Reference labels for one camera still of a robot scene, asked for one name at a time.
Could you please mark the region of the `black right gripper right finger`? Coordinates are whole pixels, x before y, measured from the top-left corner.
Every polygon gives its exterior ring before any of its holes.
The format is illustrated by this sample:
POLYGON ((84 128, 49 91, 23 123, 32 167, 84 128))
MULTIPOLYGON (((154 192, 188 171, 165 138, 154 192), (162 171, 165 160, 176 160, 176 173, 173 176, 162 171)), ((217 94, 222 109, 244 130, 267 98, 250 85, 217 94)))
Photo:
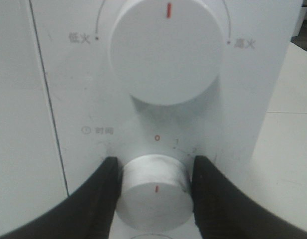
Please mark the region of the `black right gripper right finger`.
POLYGON ((307 239, 306 231, 257 204, 205 156, 194 159, 191 192, 203 239, 307 239))

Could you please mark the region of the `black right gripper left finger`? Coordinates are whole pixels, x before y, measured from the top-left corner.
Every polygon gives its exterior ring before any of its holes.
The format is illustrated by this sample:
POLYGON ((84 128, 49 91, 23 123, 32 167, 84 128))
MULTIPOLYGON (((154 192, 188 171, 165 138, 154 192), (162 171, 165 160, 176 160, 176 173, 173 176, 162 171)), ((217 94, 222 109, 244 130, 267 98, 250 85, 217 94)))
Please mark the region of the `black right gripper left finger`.
POLYGON ((107 157, 66 200, 2 239, 107 239, 119 197, 119 163, 107 157))

